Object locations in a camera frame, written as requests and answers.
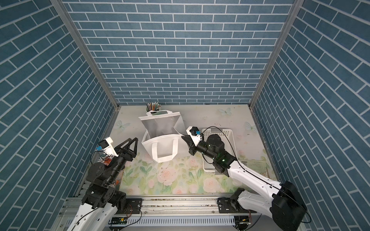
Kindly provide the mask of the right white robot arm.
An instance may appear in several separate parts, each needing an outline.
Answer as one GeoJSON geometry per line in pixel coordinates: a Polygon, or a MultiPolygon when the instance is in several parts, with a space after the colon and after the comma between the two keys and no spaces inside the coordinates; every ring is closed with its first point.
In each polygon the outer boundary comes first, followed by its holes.
{"type": "Polygon", "coordinates": [[[237,189],[231,199],[234,208],[253,210],[269,216],[284,231],[296,231],[308,214],[301,194],[289,181],[280,183],[271,180],[241,164],[237,158],[225,150],[225,144],[217,134],[206,141],[199,133],[182,136],[189,147],[189,153],[200,152],[212,159],[218,173],[224,174],[248,186],[256,193],[242,188],[237,189]]]}

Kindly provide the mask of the white insulated delivery bag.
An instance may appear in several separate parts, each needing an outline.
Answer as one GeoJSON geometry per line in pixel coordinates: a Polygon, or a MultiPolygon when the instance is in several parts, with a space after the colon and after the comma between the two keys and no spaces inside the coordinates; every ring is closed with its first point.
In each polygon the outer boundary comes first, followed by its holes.
{"type": "Polygon", "coordinates": [[[163,163],[189,155],[188,145],[182,139],[186,128],[179,112],[148,112],[139,119],[145,127],[141,144],[154,161],[163,163]]]}

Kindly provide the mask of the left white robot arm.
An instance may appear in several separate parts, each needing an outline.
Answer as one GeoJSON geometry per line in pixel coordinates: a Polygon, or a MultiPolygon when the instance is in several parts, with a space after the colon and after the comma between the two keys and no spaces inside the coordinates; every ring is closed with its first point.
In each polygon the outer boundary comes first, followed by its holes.
{"type": "Polygon", "coordinates": [[[110,230],[120,231],[123,227],[113,227],[113,224],[122,224],[113,216],[117,212],[124,212],[130,216],[142,214],[142,199],[127,199],[126,193],[116,190],[113,185],[118,175],[125,169],[127,162],[132,162],[137,156],[137,138],[128,138],[116,147],[113,140],[107,137],[101,140],[95,149],[96,152],[110,158],[104,162],[92,164],[88,170],[87,181],[90,182],[82,203],[70,224],[69,231],[102,231],[110,225],[110,230]]]}

